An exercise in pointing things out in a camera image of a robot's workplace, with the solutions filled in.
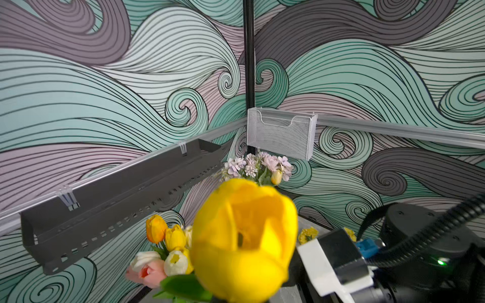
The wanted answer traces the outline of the yellow tulip single stem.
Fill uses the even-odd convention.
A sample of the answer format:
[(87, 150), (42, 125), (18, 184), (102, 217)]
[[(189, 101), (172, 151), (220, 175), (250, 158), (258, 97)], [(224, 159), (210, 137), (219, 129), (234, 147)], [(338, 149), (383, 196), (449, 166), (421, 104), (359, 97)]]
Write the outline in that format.
[(227, 302), (265, 302), (288, 281), (298, 212), (292, 199), (246, 179), (222, 183), (199, 209), (191, 262), (206, 290)]

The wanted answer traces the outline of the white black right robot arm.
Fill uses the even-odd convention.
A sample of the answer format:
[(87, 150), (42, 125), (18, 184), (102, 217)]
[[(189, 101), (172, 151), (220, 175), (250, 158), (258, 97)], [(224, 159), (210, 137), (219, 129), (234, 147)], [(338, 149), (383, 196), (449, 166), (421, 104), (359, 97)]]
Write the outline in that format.
[(384, 247), (364, 253), (374, 284), (355, 302), (484, 302), (484, 240), (466, 225), (484, 215), (484, 194), (445, 213), (392, 203), (367, 214), (357, 238), (382, 220)]

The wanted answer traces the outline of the yellow carnation flower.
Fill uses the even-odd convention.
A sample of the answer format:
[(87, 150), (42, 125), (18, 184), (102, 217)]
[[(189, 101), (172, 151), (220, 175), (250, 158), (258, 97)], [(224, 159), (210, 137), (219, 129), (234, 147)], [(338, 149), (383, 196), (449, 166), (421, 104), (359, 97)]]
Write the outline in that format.
[(346, 232), (346, 234), (350, 237), (350, 239), (353, 241), (353, 242), (357, 242), (357, 235), (355, 234), (355, 232), (347, 227), (344, 227), (344, 231)]
[(318, 236), (319, 231), (316, 230), (314, 227), (302, 229), (298, 236), (298, 242), (300, 245), (304, 245), (305, 243), (316, 239)]

